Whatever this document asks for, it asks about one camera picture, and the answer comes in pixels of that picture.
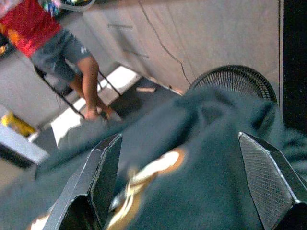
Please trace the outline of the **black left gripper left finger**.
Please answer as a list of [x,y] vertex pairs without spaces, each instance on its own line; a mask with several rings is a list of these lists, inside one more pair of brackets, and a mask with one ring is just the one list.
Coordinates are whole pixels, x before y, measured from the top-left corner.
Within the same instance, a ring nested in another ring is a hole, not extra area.
[[101,230],[116,184],[122,135],[100,141],[67,181],[46,230]]

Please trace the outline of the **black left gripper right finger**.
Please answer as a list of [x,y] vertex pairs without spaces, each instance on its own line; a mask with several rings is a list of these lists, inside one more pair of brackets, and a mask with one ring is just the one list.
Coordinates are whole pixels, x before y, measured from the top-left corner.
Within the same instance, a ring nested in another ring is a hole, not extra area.
[[253,135],[239,132],[248,187],[266,230],[307,228],[307,183],[283,153]]

